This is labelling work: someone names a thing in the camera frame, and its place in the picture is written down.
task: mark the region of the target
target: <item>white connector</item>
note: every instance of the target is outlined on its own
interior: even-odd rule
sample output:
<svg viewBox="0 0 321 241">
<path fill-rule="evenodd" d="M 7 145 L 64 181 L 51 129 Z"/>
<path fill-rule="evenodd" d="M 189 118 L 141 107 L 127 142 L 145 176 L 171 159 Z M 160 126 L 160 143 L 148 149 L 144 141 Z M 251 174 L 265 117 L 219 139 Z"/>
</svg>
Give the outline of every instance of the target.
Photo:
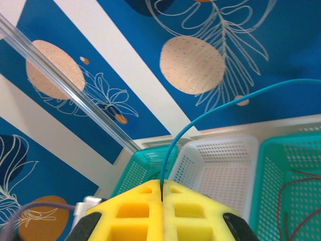
<svg viewBox="0 0 321 241">
<path fill-rule="evenodd" d="M 76 208 L 74 211 L 74 221 L 72 223 L 71 230 L 76 226 L 79 220 L 86 215 L 86 211 L 98 205 L 101 202 L 101 200 L 102 199 L 97 197 L 87 196 L 84 198 L 83 202 L 77 202 Z"/>
</svg>

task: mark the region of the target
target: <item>plastic basket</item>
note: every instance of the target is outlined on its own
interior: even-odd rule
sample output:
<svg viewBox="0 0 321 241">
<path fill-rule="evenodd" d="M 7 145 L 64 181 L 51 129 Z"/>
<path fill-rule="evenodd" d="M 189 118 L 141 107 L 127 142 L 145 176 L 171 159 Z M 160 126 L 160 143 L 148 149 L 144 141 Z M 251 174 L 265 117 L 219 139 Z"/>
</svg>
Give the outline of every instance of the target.
<svg viewBox="0 0 321 241">
<path fill-rule="evenodd" d="M 146 148 L 135 152 L 130 158 L 125 170 L 123 171 L 111 197 L 128 191 L 146 181 L 159 179 L 161 166 L 168 146 Z M 171 152 L 165 172 L 165 178 L 168 178 L 176 157 L 178 147 L 175 146 Z"/>
<path fill-rule="evenodd" d="M 277 225 L 278 206 L 282 240 L 287 240 L 285 213 L 288 237 L 291 237 L 302 220 L 321 207 L 321 180 L 289 184 L 294 180 L 312 177 L 292 170 L 321 174 L 320 132 L 275 137 L 262 143 L 250 215 L 250 226 L 260 240 L 280 240 Z M 284 184 L 287 185 L 281 192 L 279 202 L 279 192 Z M 320 231 L 321 213 L 309 219 L 293 240 L 320 240 Z"/>
<path fill-rule="evenodd" d="M 248 220 L 257 153 L 258 141 L 252 136 L 189 142 L 169 179 L 230 206 Z"/>
</svg>

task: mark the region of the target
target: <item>yellow foam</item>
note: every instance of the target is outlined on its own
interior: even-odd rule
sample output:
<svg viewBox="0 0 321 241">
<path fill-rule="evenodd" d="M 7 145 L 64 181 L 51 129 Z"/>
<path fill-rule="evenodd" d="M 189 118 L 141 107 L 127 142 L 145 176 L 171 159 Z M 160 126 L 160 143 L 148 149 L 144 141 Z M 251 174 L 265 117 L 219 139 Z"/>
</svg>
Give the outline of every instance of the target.
<svg viewBox="0 0 321 241">
<path fill-rule="evenodd" d="M 151 180 L 87 211 L 102 216 L 89 241 L 163 241 L 159 180 Z"/>
<path fill-rule="evenodd" d="M 102 216 L 89 241 L 235 241 L 223 219 L 239 214 L 174 181 L 141 184 L 87 211 Z"/>
<path fill-rule="evenodd" d="M 235 241 L 223 219 L 239 214 L 174 181 L 165 181 L 163 192 L 164 241 Z"/>
</svg>

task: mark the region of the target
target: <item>wallpaper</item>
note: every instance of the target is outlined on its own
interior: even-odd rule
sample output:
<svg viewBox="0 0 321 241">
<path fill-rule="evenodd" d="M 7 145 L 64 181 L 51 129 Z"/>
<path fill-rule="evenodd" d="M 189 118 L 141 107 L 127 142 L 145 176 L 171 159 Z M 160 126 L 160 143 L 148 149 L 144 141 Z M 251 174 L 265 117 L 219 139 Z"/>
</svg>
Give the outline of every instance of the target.
<svg viewBox="0 0 321 241">
<path fill-rule="evenodd" d="M 0 228 L 24 204 L 51 201 L 74 205 L 98 188 L 2 118 L 0 184 Z M 24 212 L 15 228 L 24 240 L 64 240 L 72 221 L 69 211 L 39 207 Z"/>
<path fill-rule="evenodd" d="M 17 27 L 132 139 L 169 134 L 53 1 L 27 1 Z M 0 60 L 6 78 L 109 162 L 116 160 L 122 149 L 116 141 L 3 40 L 0 48 L 10 56 Z"/>
<path fill-rule="evenodd" d="M 276 82 L 321 77 L 320 1 L 98 2 L 189 119 Z M 320 90 L 277 90 L 197 129 L 320 113 Z"/>
</svg>

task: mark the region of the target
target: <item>leaf drawing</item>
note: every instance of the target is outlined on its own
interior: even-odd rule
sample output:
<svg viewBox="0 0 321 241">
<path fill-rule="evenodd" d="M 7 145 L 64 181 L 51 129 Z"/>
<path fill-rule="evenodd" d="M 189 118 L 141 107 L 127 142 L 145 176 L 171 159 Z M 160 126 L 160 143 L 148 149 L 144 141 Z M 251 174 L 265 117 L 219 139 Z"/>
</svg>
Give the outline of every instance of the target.
<svg viewBox="0 0 321 241">
<path fill-rule="evenodd" d="M 248 4 L 250 0 L 224 7 L 218 7 L 218 4 L 224 4 L 222 1 L 210 0 L 209 3 L 191 1 L 188 8 L 172 14 L 168 13 L 169 10 L 167 13 L 158 10 L 157 5 L 162 1 L 165 0 L 158 0 L 152 6 L 150 0 L 145 0 L 152 16 L 162 28 L 174 36 L 194 37 L 207 42 L 220 53 L 225 63 L 224 75 L 219 84 L 209 91 L 195 95 L 198 98 L 196 106 L 204 104 L 204 111 L 207 112 L 220 102 L 227 103 L 239 95 L 249 94 L 250 86 L 254 86 L 252 74 L 261 74 L 253 55 L 269 60 L 267 51 L 252 32 L 264 22 L 275 6 L 276 0 L 267 0 L 264 14 L 251 27 L 246 27 L 253 14 L 253 9 Z M 204 11 L 203 6 L 211 7 L 211 11 L 200 20 L 200 14 L 197 13 Z M 233 15 L 237 15 L 238 22 L 230 20 Z M 199 64 L 204 51 L 202 44 L 193 46 L 186 55 L 192 52 L 197 54 L 188 56 L 186 69 Z"/>
<path fill-rule="evenodd" d="M 9 222 L 13 213 L 22 207 L 18 202 L 17 196 L 13 193 L 14 188 L 30 176 L 38 164 L 38 161 L 23 162 L 23 159 L 29 151 L 29 143 L 23 137 L 13 135 L 13 142 L 9 144 L 9 147 L 6 145 L 8 145 L 8 143 L 6 143 L 5 139 L 0 136 L 0 168 L 5 164 L 8 166 L 5 171 L 3 183 L 0 186 L 0 229 Z M 27 168 L 28 171 L 26 174 L 20 178 L 17 176 L 18 180 L 15 181 L 14 184 L 9 183 L 11 181 L 11 177 L 21 167 Z M 57 208 L 48 212 L 26 210 L 15 222 L 14 228 L 17 228 L 21 224 L 27 226 L 31 220 L 56 220 L 55 216 L 53 216 L 56 211 Z"/>
<path fill-rule="evenodd" d="M 138 112 L 125 103 L 129 99 L 129 94 L 126 89 L 110 88 L 103 73 L 92 75 L 84 67 L 78 65 L 81 69 L 85 79 L 85 88 L 83 92 L 109 117 L 113 118 L 115 114 L 119 115 L 133 115 L 139 117 Z M 47 96 L 34 86 L 38 95 L 45 103 L 52 106 L 61 113 L 75 115 L 79 117 L 87 116 L 71 99 L 56 99 Z"/>
</svg>

